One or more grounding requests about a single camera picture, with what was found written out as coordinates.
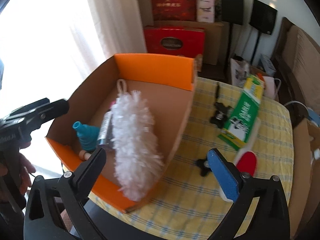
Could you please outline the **person's left hand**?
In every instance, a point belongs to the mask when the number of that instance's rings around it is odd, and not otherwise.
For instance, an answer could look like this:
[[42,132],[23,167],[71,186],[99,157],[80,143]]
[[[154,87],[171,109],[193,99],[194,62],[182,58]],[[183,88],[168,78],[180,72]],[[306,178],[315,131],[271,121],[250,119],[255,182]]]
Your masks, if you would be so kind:
[[[30,145],[31,145],[31,141],[24,143],[23,145],[20,146],[20,148],[21,149],[28,148]],[[25,195],[25,193],[27,192],[27,189],[31,187],[31,179],[29,177],[29,174],[35,173],[36,169],[23,154],[20,153],[19,157],[20,157],[20,164],[21,164],[21,169],[20,169],[21,184],[20,184],[19,191],[21,195]],[[7,172],[8,172],[7,167],[1,163],[1,177],[5,176]],[[2,202],[8,202],[8,200],[5,193],[1,190],[1,203]]]

